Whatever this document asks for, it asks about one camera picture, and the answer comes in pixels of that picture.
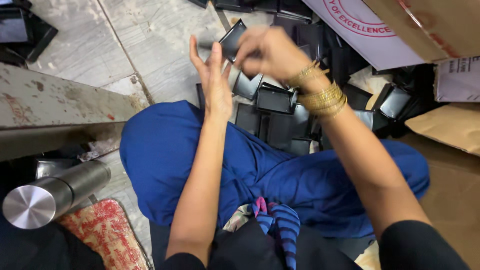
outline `blue pants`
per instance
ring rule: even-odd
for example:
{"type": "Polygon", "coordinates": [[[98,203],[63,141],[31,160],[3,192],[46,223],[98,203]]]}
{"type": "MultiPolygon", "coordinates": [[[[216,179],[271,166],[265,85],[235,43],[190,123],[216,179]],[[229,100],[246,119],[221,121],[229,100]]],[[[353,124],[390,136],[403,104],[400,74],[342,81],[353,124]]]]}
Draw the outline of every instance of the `blue pants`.
{"type": "MultiPolygon", "coordinates": [[[[123,128],[121,161],[140,210],[158,225],[172,222],[190,174],[202,122],[202,111],[187,101],[178,101],[150,106],[123,128]]],[[[400,142],[382,143],[417,198],[421,197],[429,185],[425,158],[400,142]]],[[[317,228],[325,237],[373,233],[333,150],[295,157],[228,123],[220,185],[218,227],[225,225],[238,206],[262,196],[289,205],[302,224],[317,228]]]]}

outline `gold bangle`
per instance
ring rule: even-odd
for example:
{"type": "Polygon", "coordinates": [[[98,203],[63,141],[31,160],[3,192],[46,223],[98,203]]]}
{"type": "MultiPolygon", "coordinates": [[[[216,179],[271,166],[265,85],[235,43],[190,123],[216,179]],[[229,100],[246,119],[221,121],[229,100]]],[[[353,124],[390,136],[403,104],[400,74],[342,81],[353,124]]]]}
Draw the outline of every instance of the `gold bangle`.
{"type": "Polygon", "coordinates": [[[347,96],[334,82],[320,92],[300,95],[298,101],[307,110],[318,116],[336,116],[347,103],[347,96]]]}
{"type": "Polygon", "coordinates": [[[321,70],[319,68],[320,63],[317,60],[313,61],[310,65],[302,69],[297,75],[287,80],[290,87],[299,87],[302,83],[309,81],[313,78],[325,75],[330,72],[330,69],[321,70]]]}

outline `white cardboard box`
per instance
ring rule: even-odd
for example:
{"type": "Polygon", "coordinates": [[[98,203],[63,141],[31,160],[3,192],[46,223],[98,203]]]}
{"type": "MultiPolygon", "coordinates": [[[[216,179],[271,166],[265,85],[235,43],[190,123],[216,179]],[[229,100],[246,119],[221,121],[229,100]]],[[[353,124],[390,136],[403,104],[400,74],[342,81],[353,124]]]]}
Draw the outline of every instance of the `white cardboard box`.
{"type": "Polygon", "coordinates": [[[425,63],[362,0],[303,0],[375,69],[425,63]]]}

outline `woman's left hand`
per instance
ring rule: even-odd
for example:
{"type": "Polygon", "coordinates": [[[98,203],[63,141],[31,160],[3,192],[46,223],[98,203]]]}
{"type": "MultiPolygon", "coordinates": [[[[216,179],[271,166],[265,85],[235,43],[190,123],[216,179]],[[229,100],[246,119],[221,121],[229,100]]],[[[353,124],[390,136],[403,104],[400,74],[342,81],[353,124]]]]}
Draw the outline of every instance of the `woman's left hand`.
{"type": "Polygon", "coordinates": [[[228,121],[232,115],[232,92],[228,86],[229,63],[222,74],[225,59],[220,43],[214,42],[212,54],[206,62],[198,56],[197,39],[190,37],[190,61],[198,71],[205,95],[205,117],[219,117],[228,121]]]}

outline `blue striped fabric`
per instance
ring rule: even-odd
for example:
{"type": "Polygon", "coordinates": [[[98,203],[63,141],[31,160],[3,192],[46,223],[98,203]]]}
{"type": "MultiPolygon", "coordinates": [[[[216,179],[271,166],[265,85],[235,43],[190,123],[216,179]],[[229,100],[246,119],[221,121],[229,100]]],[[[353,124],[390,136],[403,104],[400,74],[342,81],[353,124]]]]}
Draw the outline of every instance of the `blue striped fabric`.
{"type": "Polygon", "coordinates": [[[260,197],[252,203],[252,210],[260,228],[267,234],[276,225],[280,239],[278,240],[285,254],[289,270],[296,270],[297,237],[300,233],[300,219],[297,213],[284,204],[269,203],[268,209],[264,198],[260,197]]]}

